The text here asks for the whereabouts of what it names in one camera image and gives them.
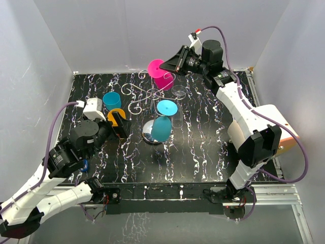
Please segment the orange wine glass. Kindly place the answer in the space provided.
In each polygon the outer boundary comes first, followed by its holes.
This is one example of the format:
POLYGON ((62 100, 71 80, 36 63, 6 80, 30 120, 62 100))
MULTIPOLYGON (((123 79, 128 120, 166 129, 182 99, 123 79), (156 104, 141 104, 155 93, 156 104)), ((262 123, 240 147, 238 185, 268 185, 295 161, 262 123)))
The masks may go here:
POLYGON ((109 122, 112 123, 112 127, 117 127, 118 123, 116 120, 117 116, 122 117, 123 119, 126 119, 126 113, 124 112, 124 110, 120 109, 120 108, 115 108, 109 111, 108 115, 107 115, 107 119, 109 122))

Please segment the magenta wine glass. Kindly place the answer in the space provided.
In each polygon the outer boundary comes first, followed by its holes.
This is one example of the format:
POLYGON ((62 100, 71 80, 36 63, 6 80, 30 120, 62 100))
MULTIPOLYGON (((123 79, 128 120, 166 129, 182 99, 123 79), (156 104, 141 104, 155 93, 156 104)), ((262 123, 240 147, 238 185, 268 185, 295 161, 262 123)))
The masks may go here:
POLYGON ((159 67, 163 62, 162 59, 152 60, 147 67, 147 71, 158 89, 170 90, 174 85, 174 76, 159 67))

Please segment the clear wine glass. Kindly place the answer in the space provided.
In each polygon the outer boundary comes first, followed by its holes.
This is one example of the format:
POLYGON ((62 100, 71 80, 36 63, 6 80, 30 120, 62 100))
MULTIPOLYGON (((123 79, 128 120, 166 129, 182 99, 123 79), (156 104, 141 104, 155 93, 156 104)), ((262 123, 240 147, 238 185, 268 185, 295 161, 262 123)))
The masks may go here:
POLYGON ((183 85, 175 85, 172 87, 172 94, 176 97, 175 103, 177 105, 177 113, 172 116, 172 126, 175 129, 183 126, 183 109, 181 100, 185 98, 187 93, 186 88, 183 85))

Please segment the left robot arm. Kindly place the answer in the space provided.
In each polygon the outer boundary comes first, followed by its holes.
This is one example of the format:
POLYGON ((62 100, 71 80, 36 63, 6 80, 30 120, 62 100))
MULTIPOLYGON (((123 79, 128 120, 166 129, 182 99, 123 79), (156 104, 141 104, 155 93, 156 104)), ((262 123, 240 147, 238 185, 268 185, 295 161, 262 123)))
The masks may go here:
POLYGON ((113 121, 85 119, 70 134, 46 154, 33 176, 13 195, 1 203, 1 237, 22 239, 34 233, 50 217, 76 204, 92 201, 119 202, 120 191, 104 186, 97 177, 78 183, 75 187, 48 197, 48 193, 73 172, 84 167, 104 143, 127 138, 131 121, 118 112, 113 121))

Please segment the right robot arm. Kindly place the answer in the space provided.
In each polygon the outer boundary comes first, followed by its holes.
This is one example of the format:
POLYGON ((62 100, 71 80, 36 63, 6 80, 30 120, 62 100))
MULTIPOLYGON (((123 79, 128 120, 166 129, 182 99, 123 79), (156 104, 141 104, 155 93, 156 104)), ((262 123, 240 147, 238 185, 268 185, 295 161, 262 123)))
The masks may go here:
POLYGON ((220 42, 207 40, 202 44, 200 55, 193 47, 183 45, 159 68, 182 76, 189 72, 202 75, 206 88, 228 109, 237 123, 240 133, 231 136, 231 140, 241 140, 237 147, 239 163, 225 188, 216 193, 221 199, 237 202, 244 197, 247 186, 262 165, 277 153, 282 131, 278 125, 266 122, 247 107, 248 100, 242 96, 235 74, 223 67, 222 57, 220 42))

